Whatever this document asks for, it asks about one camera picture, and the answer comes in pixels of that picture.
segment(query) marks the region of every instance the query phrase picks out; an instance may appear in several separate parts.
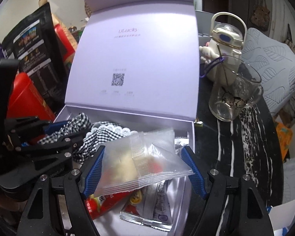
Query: glass cup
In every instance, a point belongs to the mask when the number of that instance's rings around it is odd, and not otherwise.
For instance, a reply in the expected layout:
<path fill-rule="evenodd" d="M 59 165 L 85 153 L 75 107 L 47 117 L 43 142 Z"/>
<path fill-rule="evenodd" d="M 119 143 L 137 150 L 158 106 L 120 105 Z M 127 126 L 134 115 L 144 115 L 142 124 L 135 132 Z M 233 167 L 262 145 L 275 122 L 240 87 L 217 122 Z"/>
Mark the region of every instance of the glass cup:
<path fill-rule="evenodd" d="M 244 109 L 256 104 L 263 95 L 261 76 L 244 61 L 223 56 L 216 68 L 215 82 L 208 106 L 221 121 L 234 120 Z"/>

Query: red snack packet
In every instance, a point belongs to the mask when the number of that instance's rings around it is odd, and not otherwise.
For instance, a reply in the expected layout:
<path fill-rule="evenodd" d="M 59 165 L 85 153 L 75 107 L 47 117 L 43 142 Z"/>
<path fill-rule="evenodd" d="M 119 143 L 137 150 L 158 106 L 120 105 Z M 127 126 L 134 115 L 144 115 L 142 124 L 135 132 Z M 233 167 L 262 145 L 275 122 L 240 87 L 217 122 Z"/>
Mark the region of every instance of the red snack packet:
<path fill-rule="evenodd" d="M 85 207 L 90 213 L 92 220 L 94 220 L 95 218 L 103 215 L 106 211 L 110 210 L 113 206 L 115 206 L 115 204 L 130 194 L 132 194 L 132 192 L 102 195 L 99 197 L 90 195 L 90 197 L 85 200 Z"/>

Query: ziplock bag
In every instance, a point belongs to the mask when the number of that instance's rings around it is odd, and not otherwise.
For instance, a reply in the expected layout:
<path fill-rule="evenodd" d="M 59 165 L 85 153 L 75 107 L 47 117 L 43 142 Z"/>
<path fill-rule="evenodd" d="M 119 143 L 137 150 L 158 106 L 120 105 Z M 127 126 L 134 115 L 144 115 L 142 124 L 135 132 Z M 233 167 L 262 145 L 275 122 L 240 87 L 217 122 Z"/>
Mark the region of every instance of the ziplock bag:
<path fill-rule="evenodd" d="M 167 181 L 136 191 L 121 210 L 120 218 L 131 223 L 170 231 L 173 222 L 167 197 Z"/>
<path fill-rule="evenodd" d="M 20 60 L 20 72 L 34 82 L 53 112 L 65 104 L 68 76 L 62 62 L 49 3 L 21 20 L 4 38 L 8 57 Z"/>
<path fill-rule="evenodd" d="M 106 143 L 101 178 L 94 196 L 128 192 L 192 175 L 175 153 L 173 129 L 138 133 Z"/>

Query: glass handle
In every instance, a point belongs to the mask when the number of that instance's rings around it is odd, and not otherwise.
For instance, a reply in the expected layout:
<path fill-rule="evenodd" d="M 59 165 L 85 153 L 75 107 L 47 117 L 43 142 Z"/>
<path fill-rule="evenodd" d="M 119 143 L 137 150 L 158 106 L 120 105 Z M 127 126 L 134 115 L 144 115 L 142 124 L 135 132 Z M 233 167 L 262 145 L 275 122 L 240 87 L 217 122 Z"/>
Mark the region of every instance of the glass handle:
<path fill-rule="evenodd" d="M 252 98 L 248 101 L 248 103 L 244 106 L 244 108 L 252 107 L 256 104 L 263 95 L 263 87 L 261 85 L 258 86 L 256 91 L 254 92 Z"/>

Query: box lid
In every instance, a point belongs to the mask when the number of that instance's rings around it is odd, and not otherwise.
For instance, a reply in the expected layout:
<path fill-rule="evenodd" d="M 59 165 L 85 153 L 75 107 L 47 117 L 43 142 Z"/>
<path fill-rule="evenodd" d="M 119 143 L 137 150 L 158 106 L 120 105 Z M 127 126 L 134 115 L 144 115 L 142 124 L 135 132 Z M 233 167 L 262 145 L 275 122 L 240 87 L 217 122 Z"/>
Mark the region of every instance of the box lid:
<path fill-rule="evenodd" d="M 86 0 L 66 104 L 193 121 L 199 49 L 193 0 Z"/>

